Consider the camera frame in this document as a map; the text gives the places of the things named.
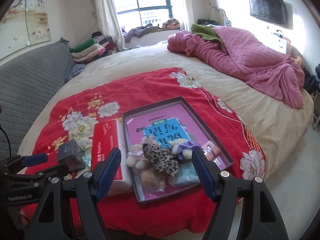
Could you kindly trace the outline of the plush bear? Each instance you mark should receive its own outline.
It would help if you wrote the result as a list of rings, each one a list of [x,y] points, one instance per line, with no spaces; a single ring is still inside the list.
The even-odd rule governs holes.
[[[127,153],[126,165],[138,172],[139,184],[146,194],[151,195],[156,192],[164,192],[165,176],[157,172],[144,156],[144,144],[161,146],[153,137],[144,136],[140,143],[131,146]]]

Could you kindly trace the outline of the leopard print soft toy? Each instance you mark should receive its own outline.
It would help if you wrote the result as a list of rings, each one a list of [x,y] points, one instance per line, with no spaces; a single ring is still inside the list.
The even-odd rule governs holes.
[[[171,177],[179,175],[180,161],[171,154],[170,148],[162,148],[156,144],[143,144],[143,154],[157,172]]]

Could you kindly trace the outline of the white bear purple dress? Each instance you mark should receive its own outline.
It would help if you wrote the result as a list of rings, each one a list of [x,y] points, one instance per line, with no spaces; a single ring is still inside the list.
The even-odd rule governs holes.
[[[192,158],[192,152],[196,147],[200,147],[197,142],[183,138],[171,140],[169,144],[171,146],[171,154],[185,161],[189,161]]]

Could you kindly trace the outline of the green tissue packet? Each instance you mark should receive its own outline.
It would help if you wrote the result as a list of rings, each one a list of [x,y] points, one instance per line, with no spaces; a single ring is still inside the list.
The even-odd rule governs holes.
[[[179,174],[169,178],[169,184],[173,187],[197,184],[200,180],[191,161],[180,165]]]

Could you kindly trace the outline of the dark blue square box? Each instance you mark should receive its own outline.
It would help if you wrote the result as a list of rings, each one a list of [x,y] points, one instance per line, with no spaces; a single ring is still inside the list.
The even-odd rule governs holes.
[[[56,162],[68,166],[69,172],[74,173],[83,170],[86,164],[83,160],[85,152],[75,139],[69,140],[59,146]]]

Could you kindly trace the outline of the red white tissue box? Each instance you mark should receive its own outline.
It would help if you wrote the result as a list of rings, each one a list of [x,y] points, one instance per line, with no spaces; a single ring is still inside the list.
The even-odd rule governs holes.
[[[117,119],[101,121],[95,124],[91,154],[91,169],[97,163],[105,161],[113,148],[121,151],[121,163],[114,177],[108,196],[132,192],[129,168],[126,165],[126,150],[121,123]]]

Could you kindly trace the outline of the red floral blanket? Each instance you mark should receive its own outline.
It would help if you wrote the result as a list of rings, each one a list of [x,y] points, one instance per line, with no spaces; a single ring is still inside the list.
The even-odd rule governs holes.
[[[58,147],[68,139],[91,146],[93,128],[123,113],[177,96],[183,97],[232,156],[229,171],[236,178],[265,174],[265,156],[234,107],[227,106],[181,68],[165,68],[124,77],[60,100],[37,137],[33,154],[48,154],[43,168],[56,164]],[[150,204],[139,204],[132,193],[104,198],[98,205],[106,227],[135,235],[165,237],[182,230],[206,230],[215,204],[197,186]]]

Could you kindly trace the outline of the dark tray box with pink book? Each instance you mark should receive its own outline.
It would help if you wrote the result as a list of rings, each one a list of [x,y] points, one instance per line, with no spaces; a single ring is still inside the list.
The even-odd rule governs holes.
[[[170,151],[169,141],[183,138],[200,144],[207,159],[216,163],[221,171],[228,169],[234,163],[233,158],[217,136],[182,97],[152,103],[124,113],[123,135],[126,155],[131,146],[140,143],[144,136],[153,137],[162,148],[170,148]],[[138,172],[130,167],[129,169],[133,189],[139,203],[170,197],[199,184],[173,187],[169,184],[171,176],[164,174],[164,192],[148,195],[139,184]]]

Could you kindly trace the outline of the grey quilted headboard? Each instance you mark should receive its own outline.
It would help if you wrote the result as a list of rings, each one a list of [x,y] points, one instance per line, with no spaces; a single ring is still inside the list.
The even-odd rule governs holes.
[[[1,158],[18,153],[26,133],[65,84],[74,64],[69,42],[61,38],[1,65]]]

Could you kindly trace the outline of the cream bed sheet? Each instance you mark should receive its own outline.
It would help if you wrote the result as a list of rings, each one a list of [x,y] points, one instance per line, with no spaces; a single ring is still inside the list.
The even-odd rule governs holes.
[[[18,153],[32,153],[37,137],[58,101],[122,77],[171,67],[183,68],[188,76],[242,118],[263,149],[266,178],[280,167],[311,124],[313,100],[305,90],[302,91],[303,108],[292,109],[195,57],[169,52],[163,43],[116,53],[88,64],[79,76],[52,97],[25,135]]]

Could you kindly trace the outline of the pink quilted comforter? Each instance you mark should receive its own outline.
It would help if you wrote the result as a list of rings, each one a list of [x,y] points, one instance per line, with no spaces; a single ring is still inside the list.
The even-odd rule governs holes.
[[[168,38],[168,51],[196,57],[288,107],[304,106],[304,72],[295,59],[263,45],[247,30],[214,27],[214,31],[226,49],[183,30]]]

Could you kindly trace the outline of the stack of folded clothes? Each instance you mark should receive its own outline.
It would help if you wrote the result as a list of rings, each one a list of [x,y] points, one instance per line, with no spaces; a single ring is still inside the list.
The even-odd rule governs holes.
[[[71,56],[76,63],[88,64],[100,58],[113,55],[119,51],[112,37],[105,36],[97,31],[91,38],[74,48],[69,49]]]

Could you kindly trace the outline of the dark clothes on chair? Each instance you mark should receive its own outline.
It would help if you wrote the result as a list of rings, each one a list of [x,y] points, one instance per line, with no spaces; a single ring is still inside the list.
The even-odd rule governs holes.
[[[320,71],[320,64],[315,68],[315,75],[311,75],[310,72],[303,68],[304,72],[304,85],[303,88],[310,94],[314,94],[319,92],[319,71]]]

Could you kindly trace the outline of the green blanket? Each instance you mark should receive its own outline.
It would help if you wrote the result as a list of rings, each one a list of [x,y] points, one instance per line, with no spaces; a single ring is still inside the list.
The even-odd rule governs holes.
[[[214,25],[200,25],[200,24],[192,24],[190,31],[192,34],[195,34],[201,37],[205,41],[210,42],[219,42],[222,49],[226,49],[221,38],[218,37],[216,32],[214,31]]]

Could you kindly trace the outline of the white curtain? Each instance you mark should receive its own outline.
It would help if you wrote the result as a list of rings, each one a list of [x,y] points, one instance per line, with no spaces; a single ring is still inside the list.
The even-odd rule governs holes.
[[[118,23],[116,7],[113,0],[95,0],[98,25],[105,36],[112,37],[119,51],[125,48],[125,41]]]

